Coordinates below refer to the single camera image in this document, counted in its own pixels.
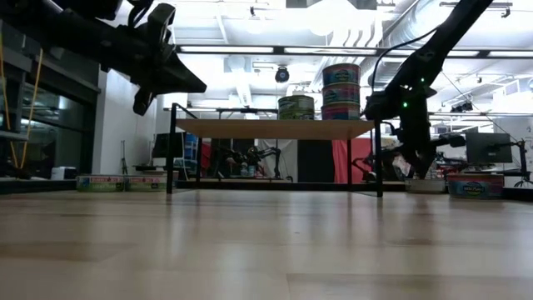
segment yellow cable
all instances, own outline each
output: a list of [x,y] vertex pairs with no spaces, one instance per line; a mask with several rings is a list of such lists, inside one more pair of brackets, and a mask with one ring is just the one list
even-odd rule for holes
[[[2,34],[0,34],[0,73],[2,73],[1,76],[2,76],[3,103],[6,109],[7,130],[11,130],[11,120],[9,118],[9,104],[7,103],[6,76],[3,71]],[[11,156],[13,158],[13,164],[15,165],[15,168],[18,168],[17,153],[15,152],[15,147],[13,146],[13,142],[9,142],[9,144],[11,145]]]
[[[35,99],[37,99],[37,90],[39,89],[39,79],[41,79],[41,66],[42,66],[42,48],[41,52],[39,53],[39,64],[37,65],[37,75],[35,77],[35,88],[33,89],[33,99],[32,99],[32,106],[30,108],[30,116],[27,119],[27,139],[30,139],[30,132],[32,131],[32,118],[33,118],[33,104],[35,104]],[[22,151],[22,162],[20,164],[20,168],[24,168],[24,163],[26,162],[26,148],[27,148],[27,142],[24,142],[24,150]]]

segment security camera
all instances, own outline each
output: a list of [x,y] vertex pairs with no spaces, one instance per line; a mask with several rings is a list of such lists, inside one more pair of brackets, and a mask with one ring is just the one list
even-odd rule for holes
[[289,81],[289,71],[286,67],[279,67],[276,72],[276,82],[277,83],[286,83]]

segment colorful can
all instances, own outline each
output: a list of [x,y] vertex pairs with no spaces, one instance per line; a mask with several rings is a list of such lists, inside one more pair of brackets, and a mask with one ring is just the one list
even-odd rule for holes
[[117,175],[81,175],[76,177],[79,192],[122,192],[124,177]]
[[278,100],[280,120],[314,120],[315,99],[305,95],[288,96]]
[[336,83],[355,83],[359,85],[361,68],[352,63],[339,63],[324,68],[322,79],[324,87]]
[[166,176],[126,176],[126,192],[158,192],[167,188]]
[[322,107],[322,120],[359,120],[359,104],[338,102]]
[[360,103],[359,86],[353,83],[338,83],[322,89],[324,105],[332,103]]
[[450,174],[447,176],[448,192],[453,198],[501,199],[503,175]]

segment red curtain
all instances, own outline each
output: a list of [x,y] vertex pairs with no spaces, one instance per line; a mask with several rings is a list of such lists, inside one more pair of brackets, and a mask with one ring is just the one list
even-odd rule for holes
[[[331,141],[333,146],[333,161],[335,162],[335,183],[348,183],[348,157],[346,141]],[[351,159],[365,158],[370,153],[370,138],[354,138],[351,140]],[[363,179],[363,173],[356,167],[351,167],[351,178],[353,183],[360,183]]]

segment table leg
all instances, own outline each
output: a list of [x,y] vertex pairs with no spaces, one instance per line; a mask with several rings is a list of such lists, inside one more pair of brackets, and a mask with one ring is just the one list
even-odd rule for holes
[[176,138],[176,115],[177,104],[172,104],[170,113],[170,132],[168,133],[168,147],[167,147],[167,194],[172,194],[174,186],[174,140]]
[[376,147],[374,156],[374,172],[376,173],[376,194],[379,198],[383,197],[383,164],[381,163],[381,121],[374,120],[374,138]]
[[202,138],[198,138],[198,148],[197,148],[197,186],[200,186],[200,177],[202,176]]
[[351,140],[346,140],[346,151],[348,160],[348,192],[351,192]]

